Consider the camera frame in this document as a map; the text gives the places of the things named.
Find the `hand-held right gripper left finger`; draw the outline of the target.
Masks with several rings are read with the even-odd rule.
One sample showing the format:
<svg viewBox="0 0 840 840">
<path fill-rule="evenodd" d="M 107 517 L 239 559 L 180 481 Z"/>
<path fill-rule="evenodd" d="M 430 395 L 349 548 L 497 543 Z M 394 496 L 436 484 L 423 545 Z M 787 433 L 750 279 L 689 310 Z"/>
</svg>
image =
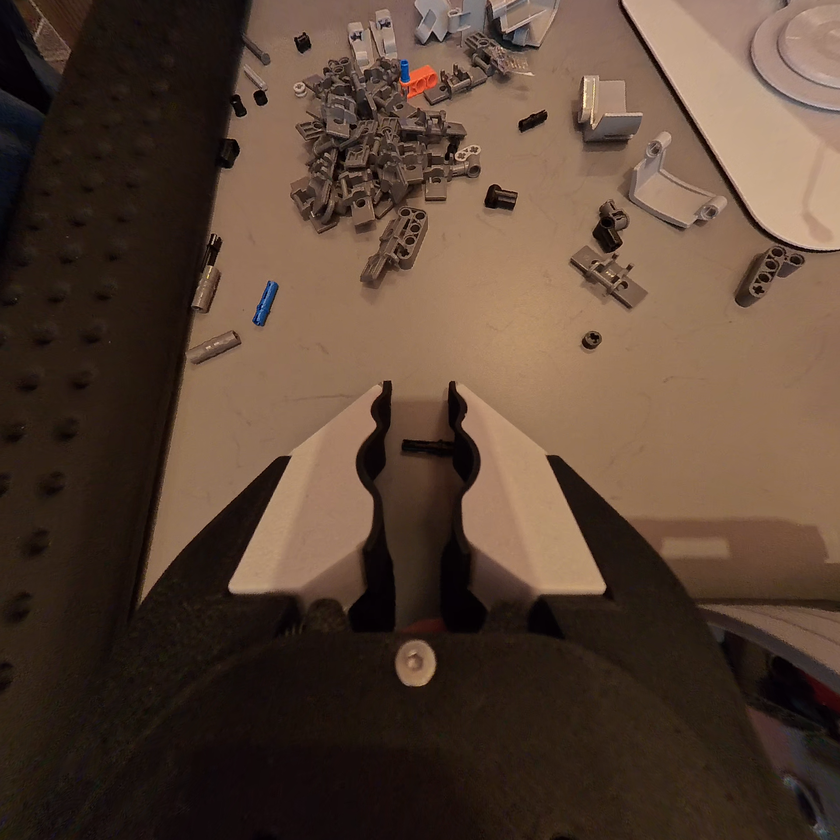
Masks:
<svg viewBox="0 0 840 840">
<path fill-rule="evenodd" d="M 295 447 L 228 583 L 234 595 L 333 600 L 363 633 L 396 624 L 393 561 L 375 479 L 385 466 L 392 383 L 373 385 Z"/>
</svg>

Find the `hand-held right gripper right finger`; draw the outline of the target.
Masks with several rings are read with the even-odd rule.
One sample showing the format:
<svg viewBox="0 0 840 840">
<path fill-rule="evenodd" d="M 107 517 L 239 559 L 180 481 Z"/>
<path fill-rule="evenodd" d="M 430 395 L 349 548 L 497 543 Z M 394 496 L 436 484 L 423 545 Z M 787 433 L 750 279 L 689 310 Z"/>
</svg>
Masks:
<svg viewBox="0 0 840 840">
<path fill-rule="evenodd" d="M 447 405 L 462 481 L 440 561 L 447 630 L 478 632 L 498 604 L 529 614 L 547 596 L 604 596 L 549 454 L 463 383 L 449 383 Z"/>
</svg>

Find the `person's leg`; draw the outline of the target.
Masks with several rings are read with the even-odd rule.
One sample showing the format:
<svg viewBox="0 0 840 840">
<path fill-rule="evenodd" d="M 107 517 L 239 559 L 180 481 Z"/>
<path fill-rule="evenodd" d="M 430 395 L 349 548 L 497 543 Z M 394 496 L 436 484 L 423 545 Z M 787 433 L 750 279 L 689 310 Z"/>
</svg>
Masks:
<svg viewBox="0 0 840 840">
<path fill-rule="evenodd" d="M 45 116 L 1 90 L 1 239 L 5 239 Z"/>
</svg>

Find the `black and grey connector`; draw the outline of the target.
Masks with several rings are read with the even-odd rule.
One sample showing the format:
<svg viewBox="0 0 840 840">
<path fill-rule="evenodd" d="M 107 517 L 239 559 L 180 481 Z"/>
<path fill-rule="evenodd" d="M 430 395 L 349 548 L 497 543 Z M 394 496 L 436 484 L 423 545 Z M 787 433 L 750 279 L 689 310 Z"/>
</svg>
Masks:
<svg viewBox="0 0 840 840">
<path fill-rule="evenodd" d="M 613 254 L 623 246 L 623 232 L 629 226 L 629 216 L 625 209 L 610 199 L 598 209 L 598 221 L 592 236 L 602 252 Z"/>
</svg>

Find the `grey perforated beam assembly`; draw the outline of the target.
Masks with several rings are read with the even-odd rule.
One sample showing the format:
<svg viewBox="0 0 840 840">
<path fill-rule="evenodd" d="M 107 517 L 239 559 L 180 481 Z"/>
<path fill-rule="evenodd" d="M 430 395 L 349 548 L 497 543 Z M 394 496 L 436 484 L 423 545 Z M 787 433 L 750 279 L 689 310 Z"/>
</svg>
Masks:
<svg viewBox="0 0 840 840">
<path fill-rule="evenodd" d="M 403 206 L 386 226 L 376 253 L 368 258 L 360 282 L 374 285 L 387 270 L 409 270 L 416 262 L 428 228 L 423 209 Z"/>
</svg>

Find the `heap of pale blue panels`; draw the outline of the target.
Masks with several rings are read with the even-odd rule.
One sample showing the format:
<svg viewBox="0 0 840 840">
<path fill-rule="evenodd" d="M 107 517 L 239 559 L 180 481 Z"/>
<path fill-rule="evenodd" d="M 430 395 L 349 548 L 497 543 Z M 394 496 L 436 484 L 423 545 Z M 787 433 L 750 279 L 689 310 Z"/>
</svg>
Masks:
<svg viewBox="0 0 840 840">
<path fill-rule="evenodd" d="M 517 47 L 541 46 L 558 12 L 559 1 L 414 1 L 419 14 L 415 38 L 426 44 L 433 36 L 443 42 L 459 37 L 460 44 L 487 27 L 503 43 Z"/>
</svg>

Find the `pile of grey clip plates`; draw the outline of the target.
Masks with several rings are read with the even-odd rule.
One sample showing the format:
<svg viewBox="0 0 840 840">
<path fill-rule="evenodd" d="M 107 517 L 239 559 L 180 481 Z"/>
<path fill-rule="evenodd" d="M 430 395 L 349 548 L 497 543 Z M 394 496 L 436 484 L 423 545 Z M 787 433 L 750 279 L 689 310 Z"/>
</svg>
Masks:
<svg viewBox="0 0 840 840">
<path fill-rule="evenodd" d="M 427 201 L 444 201 L 454 178 L 479 176 L 480 147 L 464 144 L 464 125 L 411 104 L 399 76 L 395 60 L 362 70 L 342 57 L 297 84 L 311 94 L 310 119 L 296 127 L 308 173 L 291 184 L 290 198 L 317 233 L 344 217 L 371 228 L 417 190 Z"/>
</svg>

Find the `black dimpled foam pad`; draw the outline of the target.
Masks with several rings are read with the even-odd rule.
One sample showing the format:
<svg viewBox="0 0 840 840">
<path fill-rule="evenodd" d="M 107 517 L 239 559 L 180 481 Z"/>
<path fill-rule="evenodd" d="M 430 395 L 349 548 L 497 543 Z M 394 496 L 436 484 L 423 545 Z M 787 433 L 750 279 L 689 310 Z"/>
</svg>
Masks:
<svg viewBox="0 0 840 840">
<path fill-rule="evenodd" d="M 250 2 L 95 2 L 2 261 L 2 838 L 132 611 Z"/>
</svg>

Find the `orange beam with blue pin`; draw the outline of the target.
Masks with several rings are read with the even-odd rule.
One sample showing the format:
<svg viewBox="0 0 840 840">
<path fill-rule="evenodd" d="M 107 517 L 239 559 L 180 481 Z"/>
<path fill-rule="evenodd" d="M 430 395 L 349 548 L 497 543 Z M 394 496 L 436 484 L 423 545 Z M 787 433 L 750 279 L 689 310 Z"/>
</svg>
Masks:
<svg viewBox="0 0 840 840">
<path fill-rule="evenodd" d="M 408 99 L 419 96 L 438 84 L 437 72 L 429 65 L 412 68 L 407 59 L 400 59 L 399 70 L 401 90 Z"/>
</svg>

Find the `grey plate with clips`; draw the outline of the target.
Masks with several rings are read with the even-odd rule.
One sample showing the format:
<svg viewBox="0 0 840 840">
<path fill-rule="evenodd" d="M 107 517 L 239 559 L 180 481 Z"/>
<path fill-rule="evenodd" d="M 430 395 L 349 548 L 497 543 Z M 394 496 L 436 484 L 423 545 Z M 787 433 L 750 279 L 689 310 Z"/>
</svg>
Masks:
<svg viewBox="0 0 840 840">
<path fill-rule="evenodd" d="M 437 82 L 426 89 L 423 96 L 428 104 L 436 106 L 485 84 L 487 79 L 487 73 L 480 67 L 468 66 L 463 68 L 453 65 L 450 72 L 441 69 L 437 75 Z"/>
<path fill-rule="evenodd" d="M 590 247 L 582 247 L 570 258 L 570 264 L 580 271 L 583 278 L 603 288 L 608 298 L 620 302 L 625 308 L 633 309 L 648 295 L 631 272 L 633 263 L 622 266 L 616 255 L 601 259 Z"/>
</svg>

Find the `pale curved panel with pins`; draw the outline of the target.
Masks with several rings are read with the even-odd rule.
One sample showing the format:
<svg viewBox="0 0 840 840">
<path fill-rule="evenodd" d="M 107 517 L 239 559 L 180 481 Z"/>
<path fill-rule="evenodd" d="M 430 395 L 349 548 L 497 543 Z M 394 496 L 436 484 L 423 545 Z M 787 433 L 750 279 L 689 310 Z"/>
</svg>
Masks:
<svg viewBox="0 0 840 840">
<path fill-rule="evenodd" d="M 643 159 L 633 168 L 628 197 L 632 203 L 663 222 L 687 229 L 717 218 L 728 199 L 681 181 L 664 168 L 672 141 L 663 131 L 647 143 Z"/>
</svg>

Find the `white rounded tray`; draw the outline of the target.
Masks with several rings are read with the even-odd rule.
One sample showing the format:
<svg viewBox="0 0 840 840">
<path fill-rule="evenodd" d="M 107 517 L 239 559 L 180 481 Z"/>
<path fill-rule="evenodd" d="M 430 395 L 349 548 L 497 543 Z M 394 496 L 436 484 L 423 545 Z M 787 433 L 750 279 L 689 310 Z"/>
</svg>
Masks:
<svg viewBox="0 0 840 840">
<path fill-rule="evenodd" d="M 752 219 L 782 242 L 838 251 L 838 112 L 768 84 L 751 47 L 794 2 L 622 2 Z"/>
</svg>

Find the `grey angled holed beam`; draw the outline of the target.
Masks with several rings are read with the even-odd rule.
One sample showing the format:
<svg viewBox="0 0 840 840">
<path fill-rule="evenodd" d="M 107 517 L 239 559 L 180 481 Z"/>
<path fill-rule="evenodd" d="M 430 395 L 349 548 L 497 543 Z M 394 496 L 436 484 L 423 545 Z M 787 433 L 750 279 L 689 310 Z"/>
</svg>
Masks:
<svg viewBox="0 0 840 840">
<path fill-rule="evenodd" d="M 752 306 L 766 296 L 775 280 L 790 277 L 804 264 L 803 253 L 782 245 L 757 254 L 736 289 L 736 304 L 741 308 Z"/>
</svg>

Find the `grey tube connector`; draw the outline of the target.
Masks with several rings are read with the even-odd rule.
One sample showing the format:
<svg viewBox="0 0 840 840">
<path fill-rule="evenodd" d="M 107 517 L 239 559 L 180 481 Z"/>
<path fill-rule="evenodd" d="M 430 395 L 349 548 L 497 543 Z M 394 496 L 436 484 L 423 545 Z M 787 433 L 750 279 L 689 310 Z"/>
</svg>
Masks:
<svg viewBox="0 0 840 840">
<path fill-rule="evenodd" d="M 229 330 L 188 349 L 185 352 L 185 359 L 189 364 L 202 364 L 237 348 L 241 343 L 242 339 L 238 333 Z"/>
</svg>

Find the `grey tube with black axle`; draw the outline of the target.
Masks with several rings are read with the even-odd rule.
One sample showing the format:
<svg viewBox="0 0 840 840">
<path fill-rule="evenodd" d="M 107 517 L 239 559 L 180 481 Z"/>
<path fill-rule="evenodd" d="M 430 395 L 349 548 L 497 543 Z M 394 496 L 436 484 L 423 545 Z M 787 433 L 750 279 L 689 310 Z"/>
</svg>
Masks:
<svg viewBox="0 0 840 840">
<path fill-rule="evenodd" d="M 216 234 L 211 234 L 205 247 L 201 271 L 197 279 L 191 309 L 196 313 L 209 312 L 214 301 L 217 286 L 221 278 L 221 271 L 216 266 L 217 258 L 222 248 L 223 240 Z"/>
</svg>

